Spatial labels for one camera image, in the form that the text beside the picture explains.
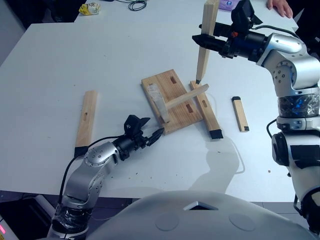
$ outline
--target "white tabletop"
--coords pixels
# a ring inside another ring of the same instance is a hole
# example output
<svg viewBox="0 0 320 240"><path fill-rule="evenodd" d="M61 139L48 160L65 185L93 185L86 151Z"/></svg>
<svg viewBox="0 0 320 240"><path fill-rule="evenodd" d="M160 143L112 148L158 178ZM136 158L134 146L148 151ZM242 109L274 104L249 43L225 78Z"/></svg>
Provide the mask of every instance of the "white tabletop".
<svg viewBox="0 0 320 240"><path fill-rule="evenodd" d="M101 5L99 14L91 16L79 14L75 20L77 23L176 23L198 26L202 23L206 0L148 0L146 8L140 11L130 11L128 4L117 1L87 0L87 3L91 2ZM267 0L251 0L254 14L263 21L264 25L290 31L298 29L292 18L281 17L275 9L268 10L266 2ZM219 9L217 22L231 24L231 12Z"/></svg>
<svg viewBox="0 0 320 240"><path fill-rule="evenodd" d="M99 94L92 140L121 135L129 114L151 117L144 129L151 134L158 123L141 79L174 69L189 90L199 49L191 36L199 32L190 23L33 24L0 67L0 189L58 194L85 91ZM273 161L265 130L278 115L267 70L212 52L203 83L210 85L207 95L224 139L210 140L203 122L163 136L121 161L101 197L192 189L247 201L292 201L291 179ZM233 96L242 98L249 132L239 132Z"/></svg>

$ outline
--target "finger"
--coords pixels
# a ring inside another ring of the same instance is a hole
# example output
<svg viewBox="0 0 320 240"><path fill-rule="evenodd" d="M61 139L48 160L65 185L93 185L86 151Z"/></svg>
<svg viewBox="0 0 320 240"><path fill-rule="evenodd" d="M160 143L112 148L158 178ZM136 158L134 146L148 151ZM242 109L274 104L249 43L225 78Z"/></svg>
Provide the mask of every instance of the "finger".
<svg viewBox="0 0 320 240"><path fill-rule="evenodd" d="M268 2L266 4L269 10L271 10L274 7L273 4L272 4L272 1L273 0L268 0Z"/></svg>
<svg viewBox="0 0 320 240"><path fill-rule="evenodd" d="M292 18L292 9L291 7L289 6L289 4L284 4L283 5L283 10L284 10L284 13L285 15L288 17L288 18Z"/></svg>
<svg viewBox="0 0 320 240"><path fill-rule="evenodd" d="M280 14L281 17L285 16L285 10L284 10L284 6L282 4L277 6L277 10L278 10L278 13Z"/></svg>

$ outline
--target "small wooden piece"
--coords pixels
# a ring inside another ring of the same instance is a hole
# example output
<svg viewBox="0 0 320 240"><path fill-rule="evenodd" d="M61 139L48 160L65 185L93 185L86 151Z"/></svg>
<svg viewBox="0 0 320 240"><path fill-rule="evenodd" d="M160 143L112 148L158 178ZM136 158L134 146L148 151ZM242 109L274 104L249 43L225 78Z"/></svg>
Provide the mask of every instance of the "small wooden piece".
<svg viewBox="0 0 320 240"><path fill-rule="evenodd" d="M187 91L173 69L145 78L141 81L141 85L153 109L153 112L158 122L164 127L165 135L202 120L201 114L197 110L196 105L192 99L189 99L169 109L168 113L170 121L164 122L158 108L148 93L147 88L151 84L156 84L158 86L166 103L183 94L186 94Z"/></svg>
<svg viewBox="0 0 320 240"><path fill-rule="evenodd" d="M216 25L219 0L207 0L203 7L201 34L213 35ZM199 47L196 80L201 81L207 69L210 50Z"/></svg>
<svg viewBox="0 0 320 240"><path fill-rule="evenodd" d="M207 91L209 88L208 84L205 84L203 86L197 87L196 89L193 89L192 91L189 91L181 96L178 96L177 98L167 102L165 104L166 109L171 109L175 106L177 106L178 104L182 104L185 101L194 98L195 96L204 93L205 91Z"/></svg>
<svg viewBox="0 0 320 240"><path fill-rule="evenodd" d="M196 81L190 82L191 89L201 88L200 84L196 84ZM197 104L200 108L200 112L204 119L205 125L212 139L223 139L222 131L220 129L219 123L216 119L214 111L210 106L208 98L205 93L201 93L195 97Z"/></svg>
<svg viewBox="0 0 320 240"><path fill-rule="evenodd" d="M88 146L91 143L97 96L98 93L94 90L85 92L81 112L81 119L75 142L75 157L85 154L88 150Z"/></svg>
<svg viewBox="0 0 320 240"><path fill-rule="evenodd" d="M232 102L233 102L236 120L238 122L240 132L248 132L249 127L248 127L244 107L242 106L241 98L239 96L234 96L232 98Z"/></svg>

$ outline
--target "red light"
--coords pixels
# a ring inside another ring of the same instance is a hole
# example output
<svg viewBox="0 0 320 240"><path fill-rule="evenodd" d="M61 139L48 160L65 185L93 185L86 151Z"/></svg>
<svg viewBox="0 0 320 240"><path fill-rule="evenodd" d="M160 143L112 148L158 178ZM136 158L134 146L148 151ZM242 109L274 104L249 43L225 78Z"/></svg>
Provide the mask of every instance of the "red light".
<svg viewBox="0 0 320 240"><path fill-rule="evenodd" d="M3 234L5 234L5 233L6 233L6 230L4 229L4 227L3 227L3 226L1 226L1 224L0 224L0 231L1 231Z"/></svg>

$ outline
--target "silver robot arm segment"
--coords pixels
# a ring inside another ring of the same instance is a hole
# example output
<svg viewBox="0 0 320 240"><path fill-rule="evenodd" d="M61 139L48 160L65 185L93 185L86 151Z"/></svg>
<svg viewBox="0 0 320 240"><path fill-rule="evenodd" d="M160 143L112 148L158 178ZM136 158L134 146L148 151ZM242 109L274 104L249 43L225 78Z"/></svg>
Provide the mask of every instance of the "silver robot arm segment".
<svg viewBox="0 0 320 240"><path fill-rule="evenodd" d="M231 13L232 25L216 22L213 35L192 39L224 58L241 56L266 68L278 97L277 127L272 136L272 156L286 166L296 193L294 207L307 219L310 230L320 233L320 62L307 53L298 38L250 31L262 22L249 0L241 0Z"/></svg>
<svg viewBox="0 0 320 240"><path fill-rule="evenodd" d="M151 146L162 135L164 129L155 131L151 137L141 131L150 118L130 115L124 123L125 134L113 142L93 147L83 156L81 165L67 181L61 202L56 207L48 237L84 240L88 221L96 205L105 178L118 160L124 161L130 152Z"/></svg>

